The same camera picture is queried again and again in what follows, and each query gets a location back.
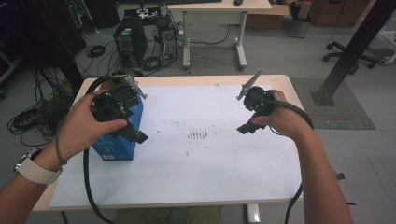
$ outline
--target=blue box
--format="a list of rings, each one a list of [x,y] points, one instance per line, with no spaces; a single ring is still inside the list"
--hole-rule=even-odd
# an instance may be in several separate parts
[[[140,120],[143,114],[143,103],[140,95],[137,94],[139,104],[134,105],[131,110],[134,114],[128,120],[139,130]],[[131,161],[134,159],[134,147],[136,142],[111,134],[105,134],[92,144],[93,149],[102,157],[103,161]]]

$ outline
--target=desk leg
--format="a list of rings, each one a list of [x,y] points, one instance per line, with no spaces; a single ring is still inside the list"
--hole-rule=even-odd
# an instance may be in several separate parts
[[[248,203],[247,207],[247,224],[261,223],[259,205],[257,203]]]
[[[239,58],[239,66],[241,68],[247,67],[247,58],[245,57],[245,51],[244,51],[244,46],[242,46],[242,41],[244,38],[244,32],[245,32],[245,24],[247,23],[247,12],[242,12],[241,15],[241,23],[239,25],[239,36],[238,38],[235,39],[236,41],[236,51],[238,53],[238,58]]]
[[[184,47],[183,47],[183,66],[185,69],[190,68],[190,35],[187,32],[189,20],[187,11],[183,11],[183,29],[184,29]]]

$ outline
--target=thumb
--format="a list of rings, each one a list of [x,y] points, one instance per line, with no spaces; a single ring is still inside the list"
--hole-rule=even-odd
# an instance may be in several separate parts
[[[253,118],[251,120],[251,123],[256,124],[256,125],[268,125],[270,121],[269,116],[258,116],[256,118]]]
[[[111,121],[100,122],[100,128],[102,134],[113,133],[127,125],[125,119],[113,119]]]

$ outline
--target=office chair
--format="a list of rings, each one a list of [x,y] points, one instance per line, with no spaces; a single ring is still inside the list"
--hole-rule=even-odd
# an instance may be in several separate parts
[[[332,49],[334,47],[340,49],[341,51],[344,51],[346,49],[345,46],[341,45],[340,43],[338,43],[336,41],[333,41],[331,44],[328,44],[326,48],[327,49]],[[322,61],[323,62],[327,62],[327,61],[330,60],[330,58],[332,58],[332,57],[341,57],[341,55],[343,55],[343,52],[328,53],[327,55],[323,56]],[[367,67],[370,68],[370,69],[373,69],[376,66],[376,64],[378,63],[378,59],[375,59],[375,58],[372,58],[372,57],[369,57],[369,56],[366,56],[366,55],[363,55],[363,54],[361,56],[359,56],[359,59],[362,59],[362,60],[364,60],[366,62],[369,62],[370,64],[367,65]],[[350,68],[349,74],[350,75],[355,74],[355,72],[356,72],[356,70],[358,70],[358,68],[359,68],[358,61],[356,61],[354,63],[354,65]]]

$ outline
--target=hand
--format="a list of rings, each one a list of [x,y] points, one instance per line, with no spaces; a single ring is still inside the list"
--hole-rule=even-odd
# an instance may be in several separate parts
[[[124,119],[98,122],[91,112],[93,99],[103,91],[95,91],[84,96],[79,104],[68,113],[59,131],[59,149],[64,161],[92,145],[106,133],[115,132],[124,127]]]
[[[270,91],[276,92],[281,101],[287,102],[283,91]],[[282,106],[276,106],[271,116],[259,116],[254,118],[251,122],[257,125],[271,126],[277,132],[293,140],[305,130],[312,130],[300,115]]]

